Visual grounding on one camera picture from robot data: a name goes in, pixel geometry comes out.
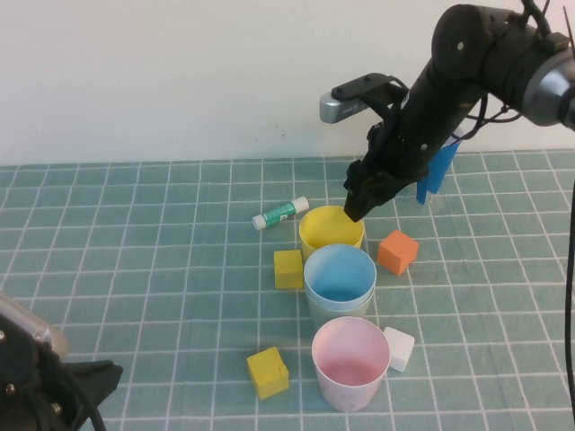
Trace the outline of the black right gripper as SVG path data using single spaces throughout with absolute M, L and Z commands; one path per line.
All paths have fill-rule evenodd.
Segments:
M 449 138 L 400 121 L 379 122 L 367 132 L 367 152 L 351 163 L 343 187 L 344 212 L 359 221 L 401 190 L 429 176 Z

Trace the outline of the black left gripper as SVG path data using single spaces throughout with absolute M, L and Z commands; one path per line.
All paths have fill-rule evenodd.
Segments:
M 1 428 L 78 430 L 118 387 L 123 367 L 111 360 L 65 363 L 1 318 Z

